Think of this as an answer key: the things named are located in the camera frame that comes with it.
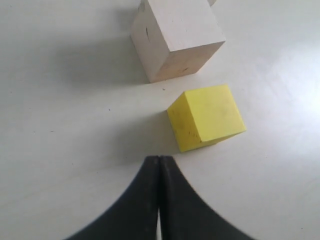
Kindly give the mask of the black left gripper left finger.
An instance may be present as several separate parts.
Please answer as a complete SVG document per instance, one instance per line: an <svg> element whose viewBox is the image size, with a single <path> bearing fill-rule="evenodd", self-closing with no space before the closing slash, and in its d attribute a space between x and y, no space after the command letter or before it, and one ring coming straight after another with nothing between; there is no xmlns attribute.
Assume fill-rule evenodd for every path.
<svg viewBox="0 0 320 240"><path fill-rule="evenodd" d="M69 240L155 240L160 158L148 156L114 204Z"/></svg>

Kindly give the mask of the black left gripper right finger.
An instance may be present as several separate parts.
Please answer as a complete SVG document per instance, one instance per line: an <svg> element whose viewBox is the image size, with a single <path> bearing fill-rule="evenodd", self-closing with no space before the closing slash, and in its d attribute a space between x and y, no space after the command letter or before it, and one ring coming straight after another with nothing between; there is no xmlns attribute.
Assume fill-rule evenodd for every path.
<svg viewBox="0 0 320 240"><path fill-rule="evenodd" d="M163 240L251 240L196 193L175 159L160 157L158 204Z"/></svg>

